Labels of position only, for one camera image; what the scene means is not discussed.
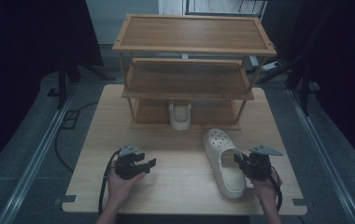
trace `white clog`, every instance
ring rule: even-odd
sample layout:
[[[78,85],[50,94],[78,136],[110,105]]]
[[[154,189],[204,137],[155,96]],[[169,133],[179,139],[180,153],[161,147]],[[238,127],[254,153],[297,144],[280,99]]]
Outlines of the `white clog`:
[[[173,130],[190,129],[192,125],[192,106],[188,100],[168,100],[169,122]]]
[[[246,188],[245,177],[234,161],[234,154],[242,158],[230,136],[220,129],[211,129],[204,135],[204,148],[215,174],[220,192],[227,198],[241,197]]]

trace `black cable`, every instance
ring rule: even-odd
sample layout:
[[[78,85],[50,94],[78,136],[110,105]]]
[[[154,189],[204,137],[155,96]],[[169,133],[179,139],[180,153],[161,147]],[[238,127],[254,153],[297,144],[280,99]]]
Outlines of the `black cable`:
[[[58,131],[55,135],[55,140],[54,140],[54,149],[55,149],[55,154],[56,156],[58,157],[59,161],[61,162],[61,164],[66,167],[70,172],[74,172],[74,169],[71,168],[69,165],[67,165],[67,163],[64,161],[64,159],[62,159],[62,156],[61,154],[59,153],[59,150],[58,150],[58,139],[59,139],[59,134],[61,133],[61,130],[74,130],[75,127],[76,127],[76,123],[78,122],[78,116],[79,116],[79,113],[81,112],[82,109],[88,107],[88,106],[91,106],[91,105],[96,105],[98,104],[99,102],[93,102],[93,103],[90,103],[90,104],[87,104],[87,105],[84,105],[82,107],[80,107],[79,109],[77,110],[69,110],[66,112],[65,116],[64,116],[64,121],[63,123],[61,124],[61,126],[58,128]],[[71,127],[64,127],[64,125],[70,121],[70,120],[73,120],[73,125]]]
[[[262,169],[262,171],[264,172],[264,174],[267,176],[267,178],[270,180],[271,184],[274,186],[275,191],[277,192],[277,211],[279,212],[279,209],[282,205],[282,191],[280,190],[280,183],[279,183],[279,174],[277,173],[276,168],[274,168],[272,165],[267,166],[267,168],[272,168],[277,175],[277,182],[276,180],[270,175],[268,174],[268,172],[264,169],[263,165],[261,163],[259,163],[257,160],[253,159],[257,165]]]
[[[102,211],[103,211],[103,198],[104,198],[104,195],[105,195],[105,188],[106,188],[106,182],[107,182],[107,177],[108,177],[108,172],[111,168],[111,163],[113,162],[114,160],[114,157],[120,153],[120,149],[115,151],[113,153],[113,155],[111,156],[110,158],[110,161],[107,163],[107,166],[106,166],[106,169],[105,169],[105,172],[104,172],[104,176],[103,176],[103,180],[102,180],[102,187],[101,187],[101,192],[99,194],[99,203],[98,203],[98,214],[99,216],[102,214]]]
[[[254,8],[256,7],[256,3],[257,3],[257,1],[254,1],[253,8],[252,8],[252,13],[254,11]]]
[[[244,1],[242,1],[241,7],[239,8],[239,12],[241,12],[242,9],[242,5],[244,5]],[[249,7],[249,3],[247,4],[247,7],[245,7],[245,9],[242,11],[242,13],[244,13]]]
[[[305,222],[303,221],[303,219],[301,217],[297,217],[297,218],[301,221],[301,223],[305,224]]]
[[[207,6],[209,7],[209,9],[210,9],[210,12],[212,12],[212,8],[210,8],[210,2],[209,2],[210,0],[207,0]]]
[[[236,6],[238,5],[239,1],[241,1],[241,0],[237,0],[237,1],[236,1],[235,6],[233,7],[233,10],[231,10],[231,12],[234,12],[234,9],[235,9]]]

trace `shelf leg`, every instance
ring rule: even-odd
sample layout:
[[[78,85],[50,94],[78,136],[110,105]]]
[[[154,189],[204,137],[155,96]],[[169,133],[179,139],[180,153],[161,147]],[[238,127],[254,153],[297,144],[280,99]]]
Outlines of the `shelf leg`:
[[[247,101],[243,101],[241,104],[241,107],[239,107],[238,114],[236,115],[236,118],[235,118],[235,124],[237,124],[239,122],[239,119],[241,118],[242,112],[244,111],[244,107],[246,104],[247,104]]]
[[[131,57],[131,64],[134,64],[134,54],[133,53],[129,53],[129,56]]]
[[[263,67],[264,63],[265,63],[265,57],[262,57],[262,60],[260,61],[259,65],[257,66],[256,71],[254,72],[253,79],[250,81],[249,88],[248,88],[249,91],[251,91],[254,84],[256,83],[257,76],[262,71],[262,67]]]
[[[131,111],[132,120],[135,120],[134,109],[132,108],[131,98],[127,98],[129,110]]]
[[[119,53],[120,55],[120,67],[122,71],[122,76],[124,77],[124,87],[128,88],[128,82],[127,82],[127,71],[125,69],[125,61],[124,61],[124,55],[122,53]]]
[[[242,63],[241,63],[242,68],[245,67],[245,62],[247,61],[247,58],[248,58],[248,56],[242,57]]]

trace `metal rail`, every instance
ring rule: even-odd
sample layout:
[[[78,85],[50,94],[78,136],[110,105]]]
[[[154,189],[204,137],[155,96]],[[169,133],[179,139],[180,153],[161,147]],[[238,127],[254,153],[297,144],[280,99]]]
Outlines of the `metal rail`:
[[[326,151],[326,148],[322,144],[316,129],[312,125],[311,119],[305,115],[302,107],[300,107],[300,100],[297,96],[297,93],[288,89],[288,95],[293,100],[296,112],[314,146],[314,149],[318,155],[320,163],[323,166],[323,169],[325,170],[326,175],[332,182],[334,191],[337,194],[337,197],[346,213],[349,222],[355,223],[355,202],[350,195],[343,178],[334,167],[333,162]]]
[[[45,156],[47,155],[50,144],[57,133],[59,126],[61,126],[64,119],[64,114],[66,113],[67,108],[70,105],[72,95],[74,94],[78,84],[74,83],[71,91],[68,94],[68,97],[65,101],[65,104],[59,108],[52,119],[52,122],[49,128],[46,131],[43,139],[38,145],[34,156],[29,161],[28,166],[23,172],[20,181],[12,192],[10,198],[8,199],[3,212],[0,215],[0,224],[13,223],[16,215],[20,211],[21,205],[35,180],[37,171],[40,168],[41,163],[43,162]]]

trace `wooden shelf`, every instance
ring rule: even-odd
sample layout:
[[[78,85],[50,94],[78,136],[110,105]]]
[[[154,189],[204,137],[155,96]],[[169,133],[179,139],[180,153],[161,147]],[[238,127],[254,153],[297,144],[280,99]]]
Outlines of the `wooden shelf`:
[[[241,61],[133,59],[122,97],[253,100]]]
[[[240,130],[235,123],[236,105],[233,100],[191,100],[191,129],[223,128]],[[136,99],[133,128],[170,128],[167,100]]]
[[[165,129],[170,128],[167,99],[192,102],[191,129],[240,129],[265,58],[277,54],[258,18],[186,15],[127,15],[113,50],[120,55],[121,96],[128,100],[131,126]],[[139,52],[239,55],[242,60],[136,58]],[[130,53],[128,69],[123,53]],[[261,57],[250,80],[243,66],[248,56]]]
[[[273,57],[277,53],[258,18],[127,15],[117,52],[221,53]]]

